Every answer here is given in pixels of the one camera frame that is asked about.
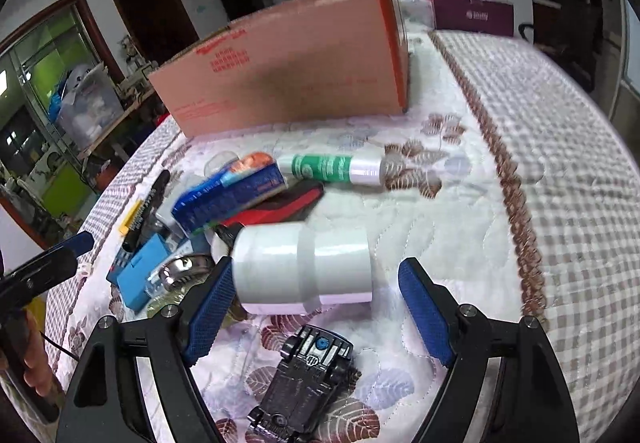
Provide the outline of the person left hand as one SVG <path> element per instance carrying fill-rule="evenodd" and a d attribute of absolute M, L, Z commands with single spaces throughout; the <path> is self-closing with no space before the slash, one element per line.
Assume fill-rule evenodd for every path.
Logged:
<path fill-rule="evenodd" d="M 28 326 L 28 341 L 24 353 L 24 365 L 26 366 L 24 380 L 40 397 L 63 400 L 64 391 L 49 365 L 43 337 L 38 329 L 36 319 L 28 310 L 25 310 L 24 313 Z"/>

